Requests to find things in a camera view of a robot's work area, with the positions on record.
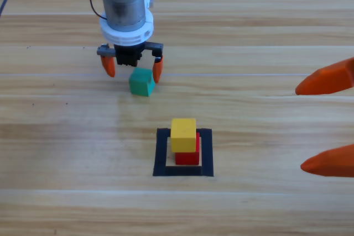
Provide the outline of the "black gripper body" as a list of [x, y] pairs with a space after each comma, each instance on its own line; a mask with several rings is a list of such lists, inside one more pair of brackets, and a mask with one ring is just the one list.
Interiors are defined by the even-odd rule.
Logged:
[[153, 43], [145, 41], [133, 46], [120, 46], [114, 44], [114, 48], [110, 48], [108, 44], [102, 44], [97, 48], [99, 56], [115, 57], [119, 65], [137, 66], [138, 60], [142, 57], [144, 50], [151, 50], [152, 56], [155, 57], [154, 62], [159, 63], [163, 58], [162, 43]]

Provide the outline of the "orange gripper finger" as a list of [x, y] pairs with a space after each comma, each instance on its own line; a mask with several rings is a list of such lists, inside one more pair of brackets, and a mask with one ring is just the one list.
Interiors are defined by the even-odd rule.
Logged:
[[113, 56], [101, 56], [101, 62], [104, 70], [110, 77], [115, 77], [116, 69]]
[[297, 95], [328, 95], [353, 87], [353, 57], [320, 68], [295, 89]]
[[159, 83], [161, 74], [163, 72], [163, 56], [161, 57], [156, 57], [154, 60], [154, 65], [153, 65], [153, 78], [155, 83]]
[[327, 177], [353, 177], [353, 144], [323, 151], [300, 168], [310, 174]]

